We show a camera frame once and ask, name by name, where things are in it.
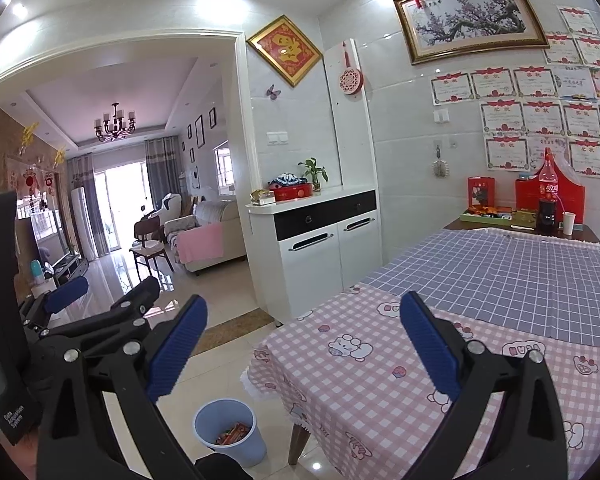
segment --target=potted plant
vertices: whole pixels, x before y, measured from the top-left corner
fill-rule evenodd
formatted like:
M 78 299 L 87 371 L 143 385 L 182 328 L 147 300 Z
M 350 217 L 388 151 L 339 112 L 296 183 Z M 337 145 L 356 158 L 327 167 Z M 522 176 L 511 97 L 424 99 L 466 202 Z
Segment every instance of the potted plant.
M 316 164 L 317 161 L 313 157 L 308 158 L 304 162 L 298 162 L 298 166 L 304 166 L 306 168 L 302 176 L 311 175 L 311 183 L 314 186 L 314 191 L 319 192 L 320 180 L 318 180 L 318 175 L 321 174 L 325 182 L 329 181 L 329 177 L 327 176 L 327 171 L 321 166 L 316 166 Z

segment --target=pink checkered tablecloth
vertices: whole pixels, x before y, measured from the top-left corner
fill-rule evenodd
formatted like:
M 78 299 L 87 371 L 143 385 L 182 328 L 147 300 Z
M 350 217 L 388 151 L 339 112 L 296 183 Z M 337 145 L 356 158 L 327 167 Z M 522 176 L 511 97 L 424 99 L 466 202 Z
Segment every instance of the pink checkered tablecloth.
M 242 376 L 252 395 L 279 395 L 348 480 L 401 479 L 450 406 L 400 323 L 399 302 L 356 285 L 271 333 Z M 569 478 L 579 478 L 600 453 L 600 348 L 432 310 L 492 352 L 545 355 L 565 421 Z M 501 396 L 492 396 L 458 474 L 477 466 Z

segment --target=plum blossom painting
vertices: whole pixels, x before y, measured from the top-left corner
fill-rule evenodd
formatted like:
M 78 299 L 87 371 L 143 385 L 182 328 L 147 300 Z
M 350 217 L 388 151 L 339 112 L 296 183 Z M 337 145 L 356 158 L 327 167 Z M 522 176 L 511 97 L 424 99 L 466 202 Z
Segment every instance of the plum blossom painting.
M 394 3 L 412 64 L 485 50 L 549 46 L 528 0 Z

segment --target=blue trash can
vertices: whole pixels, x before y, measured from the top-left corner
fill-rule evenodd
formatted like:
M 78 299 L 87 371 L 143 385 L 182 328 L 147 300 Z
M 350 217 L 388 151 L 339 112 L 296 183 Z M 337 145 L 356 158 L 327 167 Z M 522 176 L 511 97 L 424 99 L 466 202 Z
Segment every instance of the blue trash can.
M 228 446 L 215 444 L 218 436 L 230 430 L 236 422 L 251 427 L 240 441 Z M 267 446 L 262 439 L 256 415 L 245 403 L 235 399 L 217 399 L 206 403 L 193 416 L 193 434 L 208 448 L 230 456 L 242 467 L 252 467 L 262 462 Z

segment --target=cabinet door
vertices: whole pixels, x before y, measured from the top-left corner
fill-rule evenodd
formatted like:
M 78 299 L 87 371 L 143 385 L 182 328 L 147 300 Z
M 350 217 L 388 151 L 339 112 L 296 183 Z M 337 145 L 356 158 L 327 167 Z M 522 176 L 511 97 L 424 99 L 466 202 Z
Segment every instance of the cabinet door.
M 280 254 L 291 318 L 342 291 L 336 224 L 283 240 Z
M 338 238 L 344 288 L 382 266 L 377 210 L 338 222 Z

